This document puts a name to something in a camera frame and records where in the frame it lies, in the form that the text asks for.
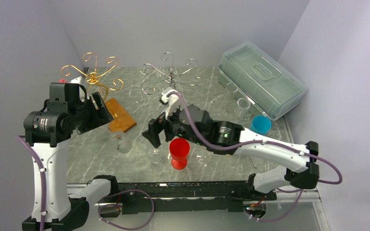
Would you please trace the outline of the clear wine glass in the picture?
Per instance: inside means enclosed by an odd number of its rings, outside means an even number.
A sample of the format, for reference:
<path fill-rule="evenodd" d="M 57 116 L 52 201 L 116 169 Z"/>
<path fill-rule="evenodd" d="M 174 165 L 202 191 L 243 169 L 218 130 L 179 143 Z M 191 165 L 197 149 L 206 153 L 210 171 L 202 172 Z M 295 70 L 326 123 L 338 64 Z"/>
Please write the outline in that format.
<path fill-rule="evenodd" d="M 225 89 L 226 93 L 221 99 L 221 105 L 218 109 L 218 114 L 220 116 L 228 115 L 234 110 L 234 95 L 238 91 L 237 85 L 232 82 L 228 82 Z"/>
<path fill-rule="evenodd" d="M 249 118 L 251 102 L 247 98 L 239 98 L 233 109 L 236 122 L 242 122 Z"/>

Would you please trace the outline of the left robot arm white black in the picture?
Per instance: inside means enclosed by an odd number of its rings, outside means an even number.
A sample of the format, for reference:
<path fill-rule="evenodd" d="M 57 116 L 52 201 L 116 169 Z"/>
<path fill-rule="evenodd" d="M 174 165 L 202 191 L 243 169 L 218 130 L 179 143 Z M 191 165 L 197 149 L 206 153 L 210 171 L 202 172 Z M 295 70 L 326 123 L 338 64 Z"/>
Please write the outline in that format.
<path fill-rule="evenodd" d="M 33 211 L 22 223 L 25 231 L 72 231 L 82 227 L 90 208 L 101 199 L 119 196 L 116 177 L 96 176 L 80 192 L 67 193 L 67 152 L 74 132 L 83 134 L 113 120 L 102 96 L 88 94 L 78 83 L 53 82 L 41 110 L 25 118 L 18 140 L 33 159 Z"/>

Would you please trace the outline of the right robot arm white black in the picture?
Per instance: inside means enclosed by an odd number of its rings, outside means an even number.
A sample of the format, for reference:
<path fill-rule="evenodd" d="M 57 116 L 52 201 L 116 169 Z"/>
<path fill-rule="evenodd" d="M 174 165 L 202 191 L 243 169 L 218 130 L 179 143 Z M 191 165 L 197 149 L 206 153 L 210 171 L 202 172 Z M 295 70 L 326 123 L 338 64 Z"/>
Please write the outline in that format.
<path fill-rule="evenodd" d="M 219 155 L 245 155 L 261 158 L 277 164 L 275 169 L 264 173 L 256 173 L 249 177 L 246 193 L 252 200 L 257 200 L 264 193 L 275 188 L 293 186 L 298 189 L 314 189 L 319 180 L 319 166 L 307 153 L 316 153 L 315 142 L 305 145 L 292 144 L 275 140 L 239 124 L 229 121 L 213 120 L 207 111 L 195 105 L 188 106 L 188 111 L 195 122 L 195 127 L 201 133 L 198 136 L 192 129 L 186 110 L 176 110 L 171 116 L 161 113 L 148 122 L 147 130 L 142 132 L 152 146 L 161 145 L 159 134 L 164 131 L 165 140 L 174 137 L 183 138 L 188 142 L 203 146 L 206 139 L 218 149 L 206 147 L 208 151 Z"/>

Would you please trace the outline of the red plastic wine glass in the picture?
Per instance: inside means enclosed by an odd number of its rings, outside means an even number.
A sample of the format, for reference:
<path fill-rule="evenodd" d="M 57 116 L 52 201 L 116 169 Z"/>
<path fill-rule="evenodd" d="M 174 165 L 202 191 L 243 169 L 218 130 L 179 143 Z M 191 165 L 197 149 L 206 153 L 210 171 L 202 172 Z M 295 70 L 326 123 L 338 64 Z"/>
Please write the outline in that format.
<path fill-rule="evenodd" d="M 177 138 L 171 141 L 169 145 L 171 155 L 171 165 L 174 169 L 182 170 L 188 164 L 188 154 L 190 152 L 190 144 L 183 138 Z"/>

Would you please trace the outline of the blue plastic wine glass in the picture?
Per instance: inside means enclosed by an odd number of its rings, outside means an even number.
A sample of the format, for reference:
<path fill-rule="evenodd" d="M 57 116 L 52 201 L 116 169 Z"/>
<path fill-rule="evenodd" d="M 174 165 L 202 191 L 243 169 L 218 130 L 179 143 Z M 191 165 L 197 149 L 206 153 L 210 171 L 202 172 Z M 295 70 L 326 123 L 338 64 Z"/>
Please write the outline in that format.
<path fill-rule="evenodd" d="M 258 115 L 253 118 L 250 125 L 250 130 L 257 134 L 266 136 L 271 127 L 272 123 L 270 119 L 268 119 L 266 116 Z"/>

